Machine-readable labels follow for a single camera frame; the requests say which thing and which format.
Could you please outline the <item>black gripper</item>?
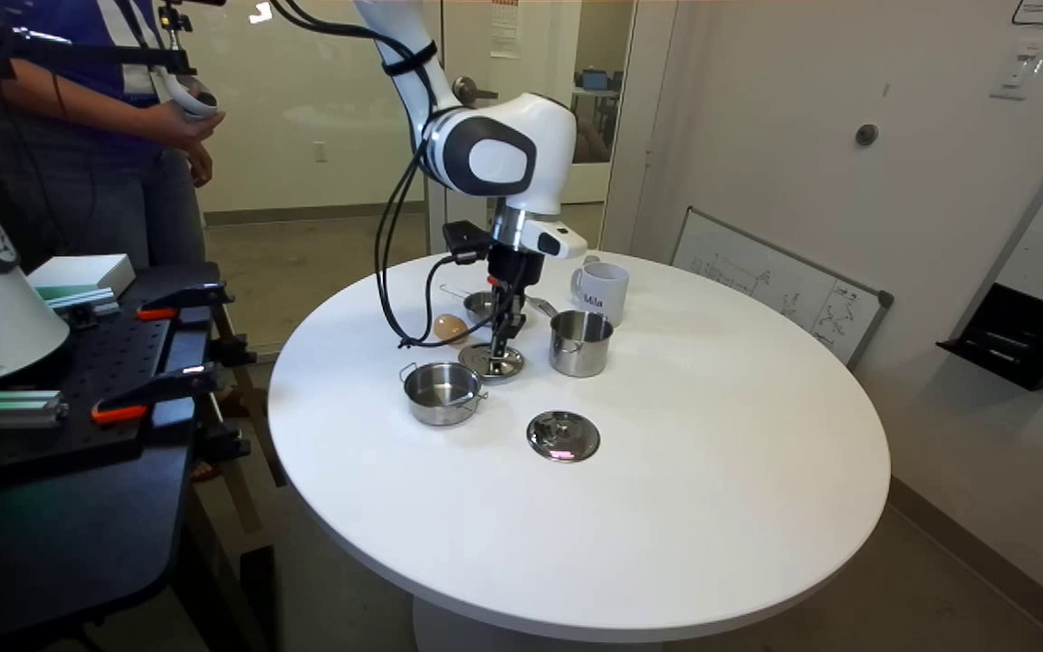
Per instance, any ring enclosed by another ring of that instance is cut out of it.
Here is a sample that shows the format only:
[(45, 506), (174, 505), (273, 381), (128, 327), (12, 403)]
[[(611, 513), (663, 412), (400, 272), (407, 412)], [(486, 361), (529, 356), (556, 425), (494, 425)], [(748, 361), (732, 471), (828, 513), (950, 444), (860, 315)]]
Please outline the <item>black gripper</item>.
[(490, 246), (494, 291), (494, 356), (509, 356), (509, 342), (527, 327), (527, 291), (539, 283), (542, 256), (529, 251)]

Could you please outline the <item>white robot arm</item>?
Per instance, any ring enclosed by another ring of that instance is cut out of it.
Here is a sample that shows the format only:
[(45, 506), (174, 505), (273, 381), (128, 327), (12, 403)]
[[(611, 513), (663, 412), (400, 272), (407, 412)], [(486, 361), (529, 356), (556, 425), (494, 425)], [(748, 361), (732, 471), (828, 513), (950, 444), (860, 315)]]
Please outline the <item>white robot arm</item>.
[(490, 329), (494, 349), (505, 353), (523, 329), (527, 291), (539, 283), (542, 262), (586, 251), (586, 239), (559, 220), (571, 170), (575, 120), (560, 102), (542, 93), (463, 106), (448, 87), (419, 0), (350, 3), (361, 13), (359, 26), (314, 17), (298, 0), (273, 0), (298, 28), (373, 44), (402, 102), (413, 145), (390, 208), (402, 203), (417, 170), (448, 191), (495, 203), (490, 230), (476, 234), (476, 251), (490, 256), (495, 298)]

